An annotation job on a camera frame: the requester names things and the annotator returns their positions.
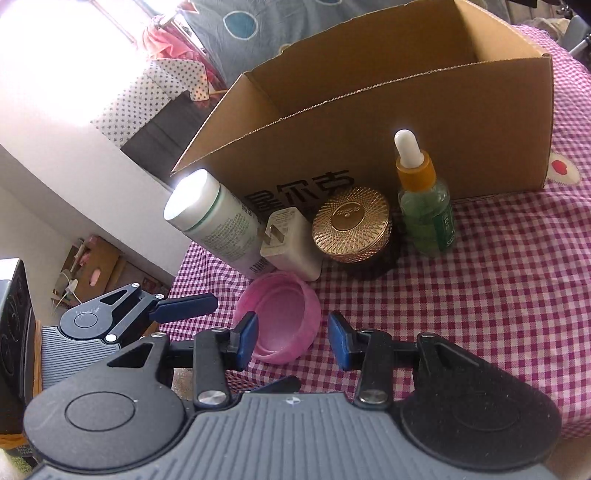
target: black speaker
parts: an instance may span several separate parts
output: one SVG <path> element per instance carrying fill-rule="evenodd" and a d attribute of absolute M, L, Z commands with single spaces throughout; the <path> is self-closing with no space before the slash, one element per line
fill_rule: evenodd
<path fill-rule="evenodd" d="M 19 258 L 0 260 L 0 434 L 22 433 L 33 398 L 35 315 Z"/>

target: gold jar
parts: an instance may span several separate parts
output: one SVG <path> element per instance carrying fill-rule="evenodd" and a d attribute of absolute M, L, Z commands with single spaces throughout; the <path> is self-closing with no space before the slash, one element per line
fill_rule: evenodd
<path fill-rule="evenodd" d="M 317 247 L 363 279 L 389 271 L 400 246 L 384 195 L 367 187 L 352 187 L 329 198 L 314 218 Z"/>

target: pink lid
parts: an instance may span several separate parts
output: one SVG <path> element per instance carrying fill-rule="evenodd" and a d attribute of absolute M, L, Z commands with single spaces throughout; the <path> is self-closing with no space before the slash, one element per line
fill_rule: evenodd
<path fill-rule="evenodd" d="M 302 356 L 320 328 L 322 310 L 316 292 L 297 275 L 273 272 L 252 282 L 234 310 L 232 326 L 246 312 L 259 319 L 259 337 L 252 356 L 274 365 Z"/>

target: green bottle label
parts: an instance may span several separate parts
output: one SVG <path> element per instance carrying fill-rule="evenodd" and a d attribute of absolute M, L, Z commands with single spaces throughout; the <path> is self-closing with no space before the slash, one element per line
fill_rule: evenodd
<path fill-rule="evenodd" d="M 453 220 L 452 204 L 448 203 L 444 211 L 433 218 L 437 246 L 445 251 L 456 237 L 456 223 Z"/>

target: pink checkered tablecloth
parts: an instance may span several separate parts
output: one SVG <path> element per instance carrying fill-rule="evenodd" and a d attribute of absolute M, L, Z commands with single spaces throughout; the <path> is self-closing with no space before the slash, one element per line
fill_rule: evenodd
<path fill-rule="evenodd" d="M 437 332 L 546 392 L 562 412 L 565 437 L 591 433 L 591 76 L 545 33 L 519 28 L 552 54 L 553 150 L 578 166 L 581 182 L 455 203 L 453 250 L 430 260 L 404 245 L 397 268 L 377 281 L 351 280 L 328 262 L 311 284 L 324 322 L 310 350 L 281 367 L 253 360 L 229 374 L 234 387 L 293 374 L 303 391 L 352 395 L 357 374 L 339 371 L 326 332 L 326 316 L 340 310 L 353 327 L 396 339 Z M 248 283 L 192 244 L 170 296 L 212 292 L 219 308 L 162 330 L 184 340 L 229 327 Z M 412 390 L 410 372 L 397 371 L 394 381 L 396 398 Z"/>

